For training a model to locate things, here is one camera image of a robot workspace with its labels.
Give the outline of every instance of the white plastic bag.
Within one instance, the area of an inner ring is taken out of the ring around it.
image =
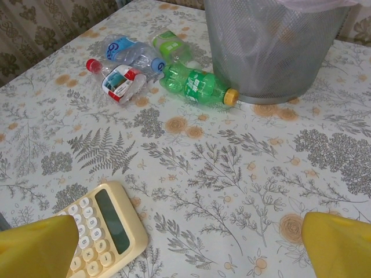
[[[370,7],[371,0],[277,0],[291,10],[303,13],[318,13],[338,7],[361,4]]]

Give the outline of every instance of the bottle label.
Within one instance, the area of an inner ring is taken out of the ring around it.
[[[199,71],[192,71],[190,75],[187,78],[187,82],[185,84],[184,89],[184,95],[187,98],[190,98],[193,101],[198,102],[198,91],[201,89],[201,86],[203,86],[203,79],[205,78],[205,75],[202,74]]]
[[[160,51],[161,55],[165,57],[183,45],[184,42],[171,31],[162,33],[154,40],[154,46]]]
[[[133,83],[125,77],[129,70],[130,67],[119,65],[102,82],[102,89],[116,101],[125,95]]]
[[[131,46],[133,46],[136,42],[131,41],[127,37],[123,37],[121,39],[117,39],[116,41],[110,43],[107,48],[106,56],[107,59],[111,61],[115,61],[116,55]]]

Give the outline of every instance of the patterned tablecloth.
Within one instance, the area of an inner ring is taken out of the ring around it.
[[[118,277],[315,277],[304,215],[371,220],[371,51],[335,41],[287,104],[206,109],[156,83],[118,106],[86,60],[164,26],[212,69],[203,11],[137,0],[0,89],[1,213],[27,224],[119,180],[150,244]]]

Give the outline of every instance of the blue bottle cap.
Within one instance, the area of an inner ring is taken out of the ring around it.
[[[152,64],[151,64],[151,68],[154,72],[156,73],[161,73],[163,71],[163,69],[165,68],[166,66],[166,63],[163,59],[161,58],[155,58],[153,61],[152,61]]]

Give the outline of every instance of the green plastic bottle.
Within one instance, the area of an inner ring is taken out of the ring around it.
[[[182,63],[167,65],[163,74],[162,87],[198,103],[234,106],[238,100],[238,91],[226,86],[214,74],[187,68]]]
[[[202,69],[194,60],[191,46],[167,28],[162,28],[152,35],[152,44],[168,64],[181,62],[188,68]]]

